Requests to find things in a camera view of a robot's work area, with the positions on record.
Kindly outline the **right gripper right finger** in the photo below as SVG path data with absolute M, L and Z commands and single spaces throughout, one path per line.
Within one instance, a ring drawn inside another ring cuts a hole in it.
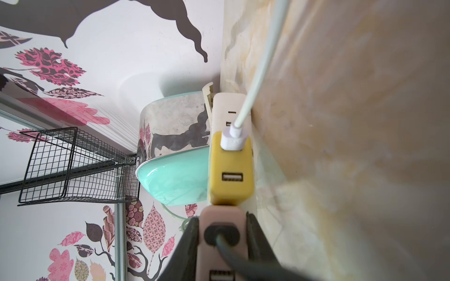
M 248 281 L 280 281 L 281 275 L 275 270 L 280 266 L 264 231 L 253 213 L 246 213 L 246 235 L 248 261 L 252 263 L 250 272 L 245 274 Z

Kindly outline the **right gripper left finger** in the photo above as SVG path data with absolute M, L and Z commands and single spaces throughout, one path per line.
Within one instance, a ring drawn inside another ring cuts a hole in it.
M 158 280 L 195 281 L 198 245 L 199 217 L 192 217 Z

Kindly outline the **white power strip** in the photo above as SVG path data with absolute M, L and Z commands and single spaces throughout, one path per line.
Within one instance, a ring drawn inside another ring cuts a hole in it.
M 244 94 L 239 93 L 218 93 L 213 98 L 213 107 L 212 107 L 212 132 L 211 132 L 211 142 L 213 135 L 217 132 L 222 132 L 226 129 L 229 129 L 242 108 L 242 105 L 246 99 Z M 248 115 L 245 122 L 243 123 L 243 135 L 247 138 L 250 138 L 250 134 L 252 133 L 251 126 L 251 115 Z M 244 211 L 248 211 L 249 213 L 255 213 L 257 211 L 257 200 L 255 195 L 255 190 L 253 195 L 238 205 Z

